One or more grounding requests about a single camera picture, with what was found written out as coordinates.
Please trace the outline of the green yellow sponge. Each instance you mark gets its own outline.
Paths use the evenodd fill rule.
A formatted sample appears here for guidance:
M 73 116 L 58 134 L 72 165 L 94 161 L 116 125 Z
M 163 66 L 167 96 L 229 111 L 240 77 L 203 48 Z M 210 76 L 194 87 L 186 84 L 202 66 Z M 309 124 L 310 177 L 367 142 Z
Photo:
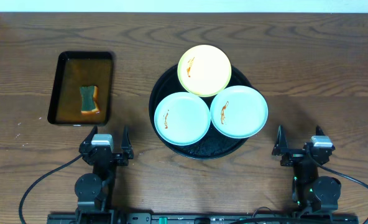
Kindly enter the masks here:
M 98 87 L 97 86 L 81 86 L 81 114 L 89 115 L 99 113 L 98 106 Z

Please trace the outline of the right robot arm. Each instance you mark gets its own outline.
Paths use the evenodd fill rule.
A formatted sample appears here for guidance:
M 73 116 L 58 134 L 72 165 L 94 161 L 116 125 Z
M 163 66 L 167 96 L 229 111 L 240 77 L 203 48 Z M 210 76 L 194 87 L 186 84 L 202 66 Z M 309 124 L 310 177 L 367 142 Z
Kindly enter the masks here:
M 316 133 L 301 149 L 291 149 L 282 125 L 278 127 L 273 156 L 280 156 L 280 165 L 293 168 L 292 200 L 299 206 L 295 218 L 312 215 L 330 217 L 338 209 L 341 183 L 338 179 L 318 174 L 318 166 L 329 162 L 335 150 L 330 138 L 317 126 Z

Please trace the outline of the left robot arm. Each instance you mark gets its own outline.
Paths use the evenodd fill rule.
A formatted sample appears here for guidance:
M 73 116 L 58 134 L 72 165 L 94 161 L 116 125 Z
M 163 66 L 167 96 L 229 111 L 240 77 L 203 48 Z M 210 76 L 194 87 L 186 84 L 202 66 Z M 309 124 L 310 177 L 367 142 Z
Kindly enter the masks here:
M 127 215 L 111 205 L 116 169 L 128 166 L 129 160 L 134 158 L 127 127 L 122 134 L 122 152 L 114 152 L 113 148 L 113 137 L 99 134 L 96 126 L 79 146 L 82 159 L 93 167 L 93 171 L 82 175 L 75 183 L 77 223 L 127 222 Z

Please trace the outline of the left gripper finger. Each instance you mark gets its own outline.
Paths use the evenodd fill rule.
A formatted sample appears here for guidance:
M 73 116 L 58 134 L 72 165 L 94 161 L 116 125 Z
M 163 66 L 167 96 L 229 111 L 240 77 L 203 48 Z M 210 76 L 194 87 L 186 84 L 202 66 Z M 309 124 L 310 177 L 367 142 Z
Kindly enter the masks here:
M 91 141 L 94 137 L 95 134 L 98 133 L 98 127 L 94 126 L 92 128 L 92 130 L 90 131 L 89 135 L 87 135 L 87 137 L 85 137 L 84 141 L 81 143 L 82 146 L 87 146 L 87 145 L 91 145 Z
M 121 149 L 126 154 L 132 154 L 132 145 L 129 139 L 129 128 L 127 126 L 125 126 L 123 130 Z

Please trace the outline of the yellow plate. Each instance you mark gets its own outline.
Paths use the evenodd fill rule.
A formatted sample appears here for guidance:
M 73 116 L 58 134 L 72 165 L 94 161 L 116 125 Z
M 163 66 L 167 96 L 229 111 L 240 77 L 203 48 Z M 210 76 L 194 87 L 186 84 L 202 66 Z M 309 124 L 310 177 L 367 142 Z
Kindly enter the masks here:
M 227 87 L 231 74 L 228 56 L 212 45 L 197 45 L 188 49 L 177 67 L 182 87 L 200 97 L 217 95 Z

